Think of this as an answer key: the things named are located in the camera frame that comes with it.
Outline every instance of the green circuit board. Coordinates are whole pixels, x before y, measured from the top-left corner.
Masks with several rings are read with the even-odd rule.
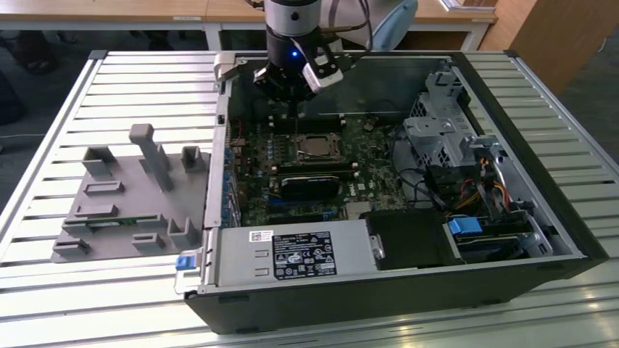
[[[390,132],[392,125],[364,129],[368,117],[355,115],[346,117],[347,126],[340,133],[304,134],[306,138],[327,138],[336,141],[336,150],[328,156],[306,156],[312,162],[355,162],[355,178],[340,182],[338,195],[323,201],[286,202],[278,194],[270,175],[274,163],[295,165],[299,154],[306,154],[299,147],[299,135],[272,135],[270,129],[258,126],[236,144],[235,149],[236,178],[240,191],[242,225],[259,226],[272,223],[274,218],[322,216],[324,221],[346,220],[346,204],[368,202],[374,210],[400,209],[407,205],[407,198],[398,185],[388,158]]]

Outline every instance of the slotted aluminum table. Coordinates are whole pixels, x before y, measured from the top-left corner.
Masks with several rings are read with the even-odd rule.
[[[609,262],[509,304],[218,336],[175,293],[174,255],[50,263],[87,146],[108,144],[116,156],[135,155],[128,129],[152,123],[168,153],[188,144],[211,149],[215,53],[110,52],[83,69],[0,217],[0,347],[573,347],[618,340],[618,166],[518,58],[467,56]]]

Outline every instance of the wooden desk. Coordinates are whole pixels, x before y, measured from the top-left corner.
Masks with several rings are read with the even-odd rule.
[[[206,12],[206,37],[211,50],[222,50],[222,30],[264,30],[264,13],[244,0],[210,0]],[[410,31],[467,32],[465,50],[481,45],[489,25],[497,21],[491,13],[447,12],[438,0],[419,0],[415,22]]]
[[[0,29],[202,30],[208,0],[0,0]]]

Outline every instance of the blue latch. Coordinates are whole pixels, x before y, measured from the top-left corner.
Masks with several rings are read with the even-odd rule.
[[[471,233],[482,233],[481,222],[478,221],[477,217],[457,217],[448,223],[448,229],[453,234],[471,234]]]
[[[195,270],[195,255],[178,257],[176,270]]]

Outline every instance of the barcode sticker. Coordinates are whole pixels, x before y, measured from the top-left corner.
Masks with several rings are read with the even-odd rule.
[[[271,241],[272,231],[250,231],[250,242]]]
[[[192,17],[192,16],[174,16],[174,20],[203,20],[202,17]]]

